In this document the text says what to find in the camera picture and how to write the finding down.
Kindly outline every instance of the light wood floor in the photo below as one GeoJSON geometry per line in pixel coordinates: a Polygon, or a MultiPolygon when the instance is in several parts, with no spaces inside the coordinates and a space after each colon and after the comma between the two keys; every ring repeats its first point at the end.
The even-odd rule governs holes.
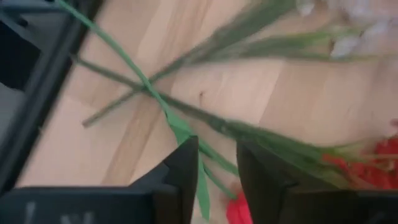
{"type": "MultiPolygon", "coordinates": [[[[127,50],[148,76],[208,37],[245,0],[112,0],[97,23],[127,50]]],[[[328,15],[295,13],[264,35],[312,30],[328,15]]],[[[81,56],[138,80],[102,41],[90,35],[81,56]]],[[[319,144],[391,133],[398,116],[398,63],[351,64],[251,60],[186,68],[159,82],[159,90],[219,115],[319,144]]],[[[127,185],[176,147],[157,103],[138,96],[90,129],[81,121],[128,91],[76,67],[37,142],[19,186],[127,185]]],[[[215,149],[235,161],[235,143],[190,119],[215,149]]],[[[237,180],[214,167],[227,185],[237,180]]],[[[226,223],[224,199],[208,183],[211,218],[226,223]]]]}

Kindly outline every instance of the wooden floor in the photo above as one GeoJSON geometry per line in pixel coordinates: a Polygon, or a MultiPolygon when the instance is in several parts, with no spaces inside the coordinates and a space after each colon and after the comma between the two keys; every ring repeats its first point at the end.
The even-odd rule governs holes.
{"type": "MultiPolygon", "coordinates": [[[[208,37],[247,0],[112,0],[97,23],[147,76],[208,37]]],[[[292,13],[264,35],[312,30],[328,16],[292,13]]],[[[81,56],[138,80],[101,40],[90,35],[81,56]]],[[[156,87],[227,118],[319,144],[389,134],[398,116],[398,63],[347,64],[250,60],[185,68],[156,87]]],[[[19,186],[127,185],[176,147],[157,103],[137,96],[90,129],[81,121],[128,91],[84,68],[73,69],[19,186]]],[[[197,133],[235,161],[235,143],[190,120],[197,133]]],[[[237,182],[217,166],[227,185],[237,182]]],[[[221,192],[211,183],[211,219],[226,223],[221,192]]]]}

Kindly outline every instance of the black plastic object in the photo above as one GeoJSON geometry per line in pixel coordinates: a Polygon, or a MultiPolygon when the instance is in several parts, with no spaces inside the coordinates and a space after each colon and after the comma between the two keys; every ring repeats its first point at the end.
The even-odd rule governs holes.
{"type": "Polygon", "coordinates": [[[264,148],[238,143],[238,167],[254,224],[398,223],[398,193],[340,190],[264,148]]]}
{"type": "MultiPolygon", "coordinates": [[[[69,2],[91,19],[102,3],[101,0],[70,0],[69,2]]],[[[19,16],[15,14],[15,11],[12,13],[12,18],[19,16]]],[[[30,64],[35,60],[33,68],[30,70],[30,68],[25,67],[28,69],[14,72],[14,74],[20,76],[20,79],[9,78],[10,82],[16,82],[16,87],[24,91],[25,99],[11,127],[7,130],[5,138],[3,141],[0,139],[1,194],[13,188],[36,137],[40,133],[42,124],[68,74],[72,64],[69,54],[78,52],[87,31],[84,25],[66,12],[58,13],[62,13],[63,19],[57,21],[57,23],[59,22],[59,24],[56,24],[57,29],[49,35],[40,36],[41,40],[45,39],[42,41],[45,44],[35,46],[40,50],[39,56],[37,58],[29,58],[29,62],[20,63],[20,66],[27,64],[29,65],[28,67],[31,67],[30,64]]],[[[0,14],[7,15],[7,12],[3,10],[0,11],[0,14]]],[[[11,43],[0,42],[0,44],[3,47],[3,45],[10,45],[11,43]]]]}
{"type": "Polygon", "coordinates": [[[0,198],[2,224],[189,224],[198,139],[186,140],[129,187],[29,187],[0,198]]]}

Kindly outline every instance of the wood grain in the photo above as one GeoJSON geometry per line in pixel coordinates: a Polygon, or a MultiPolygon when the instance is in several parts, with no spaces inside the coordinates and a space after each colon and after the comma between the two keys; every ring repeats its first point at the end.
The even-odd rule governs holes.
{"type": "MultiPolygon", "coordinates": [[[[107,1],[97,23],[130,54],[147,76],[188,51],[224,24],[244,0],[107,1]]],[[[320,12],[291,13],[261,35],[312,30],[326,24],[320,12]]],[[[80,55],[138,80],[102,41],[90,34],[80,55]]],[[[184,68],[157,89],[227,118],[271,128],[319,144],[389,134],[398,115],[394,60],[337,64],[249,60],[184,68]]],[[[129,89],[84,68],[73,68],[57,106],[37,141],[19,186],[127,185],[176,147],[157,103],[137,96],[92,128],[83,119],[129,89]]],[[[236,162],[235,143],[187,118],[215,149],[236,162]]],[[[237,182],[210,163],[227,185],[237,182]]],[[[226,223],[225,197],[209,181],[215,223],[226,223]]],[[[199,216],[197,206],[195,215],[199,216]]]]}

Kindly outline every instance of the wooden surface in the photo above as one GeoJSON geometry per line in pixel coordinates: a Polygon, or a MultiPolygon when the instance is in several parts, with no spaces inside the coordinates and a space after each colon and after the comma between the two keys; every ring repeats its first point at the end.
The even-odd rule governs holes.
{"type": "MultiPolygon", "coordinates": [[[[245,0],[112,0],[97,23],[127,50],[147,76],[208,37],[245,0]]],[[[312,30],[328,21],[295,12],[263,35],[312,30]]],[[[90,35],[81,56],[138,80],[99,38],[90,35]]],[[[350,64],[250,60],[184,68],[159,82],[159,90],[216,114],[271,128],[319,144],[391,133],[398,115],[398,63],[350,64]]],[[[37,141],[19,186],[127,185],[176,147],[157,103],[137,96],[92,128],[81,121],[128,91],[75,67],[37,141]]],[[[189,119],[197,133],[235,161],[235,143],[189,119]]],[[[230,185],[237,180],[212,166],[230,185]]],[[[224,200],[211,183],[211,218],[226,223],[224,200]]]]}

